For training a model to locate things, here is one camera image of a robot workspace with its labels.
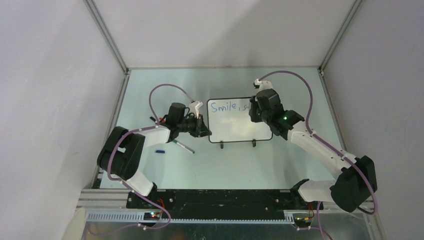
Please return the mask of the small black framed whiteboard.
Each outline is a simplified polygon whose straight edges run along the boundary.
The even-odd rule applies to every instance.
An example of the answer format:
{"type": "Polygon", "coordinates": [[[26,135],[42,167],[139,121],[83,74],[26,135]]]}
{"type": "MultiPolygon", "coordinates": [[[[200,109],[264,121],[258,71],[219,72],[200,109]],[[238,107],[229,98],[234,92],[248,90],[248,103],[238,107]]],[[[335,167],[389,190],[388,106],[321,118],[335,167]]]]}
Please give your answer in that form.
{"type": "Polygon", "coordinates": [[[250,98],[213,98],[207,101],[207,122],[213,144],[269,141],[273,138],[264,122],[252,122],[250,98]]]}

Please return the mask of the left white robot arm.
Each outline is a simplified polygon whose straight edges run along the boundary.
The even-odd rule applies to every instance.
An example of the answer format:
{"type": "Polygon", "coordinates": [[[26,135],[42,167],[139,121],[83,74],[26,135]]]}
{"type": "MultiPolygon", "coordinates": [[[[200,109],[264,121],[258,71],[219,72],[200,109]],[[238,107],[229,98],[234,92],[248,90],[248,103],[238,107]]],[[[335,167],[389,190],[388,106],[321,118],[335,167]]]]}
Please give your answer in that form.
{"type": "Polygon", "coordinates": [[[157,185],[139,169],[145,148],[173,142],[180,133],[194,138],[212,133],[200,114],[201,101],[189,106],[174,102],[168,113],[155,125],[128,130],[116,126],[107,138],[97,157],[97,165],[107,173],[110,180],[121,181],[130,190],[139,193],[138,201],[145,208],[153,208],[158,202],[157,185]]]}

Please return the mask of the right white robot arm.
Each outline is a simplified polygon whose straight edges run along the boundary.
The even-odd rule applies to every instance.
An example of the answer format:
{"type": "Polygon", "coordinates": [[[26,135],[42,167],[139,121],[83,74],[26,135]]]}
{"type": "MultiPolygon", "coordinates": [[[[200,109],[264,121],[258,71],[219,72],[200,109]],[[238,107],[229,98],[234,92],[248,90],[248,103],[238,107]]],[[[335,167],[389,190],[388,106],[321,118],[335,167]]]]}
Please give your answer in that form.
{"type": "Polygon", "coordinates": [[[338,149],[318,136],[307,121],[294,110],[285,110],[278,93],[273,89],[259,91],[249,99],[249,116],[254,123],[265,123],[271,132],[300,147],[317,158],[333,177],[332,180],[303,179],[291,188],[291,204],[304,209],[310,202],[335,203],[352,213],[366,212],[361,205],[368,199],[378,210],[375,192],[378,189],[375,164],[371,158],[338,149]]]}

